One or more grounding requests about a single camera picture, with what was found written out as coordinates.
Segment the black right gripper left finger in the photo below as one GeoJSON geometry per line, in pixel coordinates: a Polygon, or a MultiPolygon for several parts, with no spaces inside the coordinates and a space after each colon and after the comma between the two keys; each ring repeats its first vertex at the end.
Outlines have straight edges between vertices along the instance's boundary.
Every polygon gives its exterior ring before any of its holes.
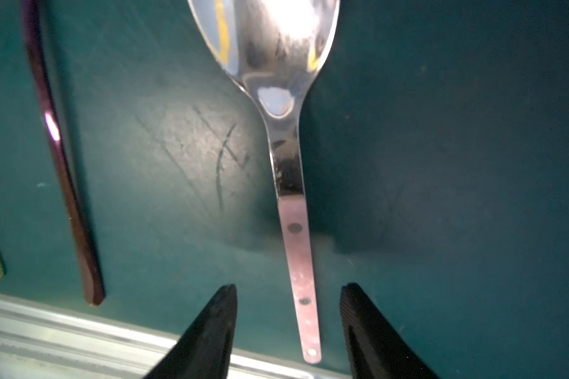
{"type": "Polygon", "coordinates": [[[220,287],[169,353],[145,375],[145,379],[226,378],[237,306],[236,286],[220,287]]]}

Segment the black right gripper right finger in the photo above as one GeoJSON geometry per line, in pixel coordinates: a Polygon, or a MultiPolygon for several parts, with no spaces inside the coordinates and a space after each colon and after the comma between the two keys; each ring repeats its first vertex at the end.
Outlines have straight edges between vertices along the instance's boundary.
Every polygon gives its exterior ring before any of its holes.
{"type": "Polygon", "coordinates": [[[360,285],[341,289],[339,303],[353,378],[436,378],[360,285]]]}

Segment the purple spoon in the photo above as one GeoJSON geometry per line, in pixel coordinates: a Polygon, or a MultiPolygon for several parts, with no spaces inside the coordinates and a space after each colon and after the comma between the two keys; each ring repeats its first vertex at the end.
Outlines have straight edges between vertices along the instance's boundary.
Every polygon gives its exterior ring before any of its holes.
{"type": "Polygon", "coordinates": [[[55,109],[55,101],[48,77],[38,1],[23,0],[21,23],[28,64],[39,101],[40,113],[47,134],[70,228],[74,237],[77,264],[82,280],[85,301],[90,306],[99,306],[105,299],[104,282],[97,259],[91,231],[86,225],[82,203],[77,198],[75,183],[66,157],[61,127],[55,109]]]}

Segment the silver spoon pink handle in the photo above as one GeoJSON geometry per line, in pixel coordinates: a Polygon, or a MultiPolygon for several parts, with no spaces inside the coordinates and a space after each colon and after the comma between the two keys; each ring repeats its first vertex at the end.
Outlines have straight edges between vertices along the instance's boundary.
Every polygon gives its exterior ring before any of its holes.
{"type": "Polygon", "coordinates": [[[340,3],[191,1],[189,7],[213,57],[264,121],[303,359],[320,363],[300,115],[332,47],[340,3]]]}

